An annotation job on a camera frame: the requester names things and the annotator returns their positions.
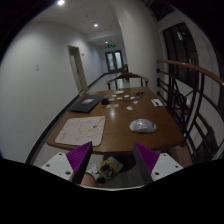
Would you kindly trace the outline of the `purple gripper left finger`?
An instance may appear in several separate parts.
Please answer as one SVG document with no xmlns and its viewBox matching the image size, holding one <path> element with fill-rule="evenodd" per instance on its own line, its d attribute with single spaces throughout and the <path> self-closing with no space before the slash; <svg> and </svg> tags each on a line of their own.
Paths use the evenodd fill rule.
<svg viewBox="0 0 224 224">
<path fill-rule="evenodd" d="M 88 142 L 66 154 L 66 157 L 74 171 L 73 183 L 81 183 L 92 151 L 92 142 Z"/>
</svg>

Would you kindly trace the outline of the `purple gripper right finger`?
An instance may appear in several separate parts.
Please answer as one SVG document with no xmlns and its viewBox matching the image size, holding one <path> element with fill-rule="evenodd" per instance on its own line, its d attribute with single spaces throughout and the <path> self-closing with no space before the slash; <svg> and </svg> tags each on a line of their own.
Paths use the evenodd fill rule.
<svg viewBox="0 0 224 224">
<path fill-rule="evenodd" d="M 156 165 L 159 154 L 155 151 L 141 145 L 140 143 L 135 143 L 133 146 L 133 154 L 136 163 L 140 169 L 140 174 L 145 184 L 152 182 L 151 173 Z"/>
</svg>

